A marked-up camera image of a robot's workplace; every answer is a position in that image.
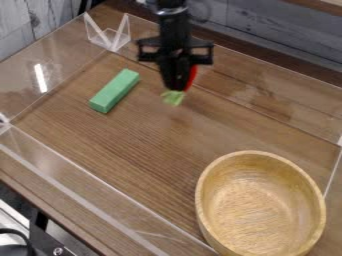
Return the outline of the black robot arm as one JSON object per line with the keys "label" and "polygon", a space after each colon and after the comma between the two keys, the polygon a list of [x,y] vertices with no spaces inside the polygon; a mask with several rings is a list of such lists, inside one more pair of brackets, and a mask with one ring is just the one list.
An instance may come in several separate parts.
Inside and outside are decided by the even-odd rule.
{"label": "black robot arm", "polygon": [[184,92],[195,67],[214,63],[214,43],[191,34],[187,0],[153,0],[147,6],[157,17],[159,34],[136,41],[137,60],[157,65],[168,90]]}

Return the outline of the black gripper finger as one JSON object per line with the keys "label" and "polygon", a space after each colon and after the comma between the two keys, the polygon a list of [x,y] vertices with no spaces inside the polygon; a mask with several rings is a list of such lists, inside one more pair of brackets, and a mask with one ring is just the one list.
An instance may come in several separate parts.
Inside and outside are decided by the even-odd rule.
{"label": "black gripper finger", "polygon": [[189,79],[191,64],[187,59],[180,59],[176,64],[176,90],[183,91]]}
{"label": "black gripper finger", "polygon": [[160,59],[159,62],[160,74],[164,82],[164,86],[169,90],[176,89],[176,65],[169,59]]}

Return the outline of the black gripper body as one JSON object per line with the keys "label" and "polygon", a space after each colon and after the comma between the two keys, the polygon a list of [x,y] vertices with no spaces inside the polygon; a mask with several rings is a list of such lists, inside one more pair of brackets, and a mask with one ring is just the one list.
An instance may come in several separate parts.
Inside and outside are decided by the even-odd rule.
{"label": "black gripper body", "polygon": [[159,36],[143,38],[136,41],[137,60],[157,62],[160,57],[185,56],[193,65],[211,65],[214,63],[214,43],[189,37],[179,46],[168,46]]}

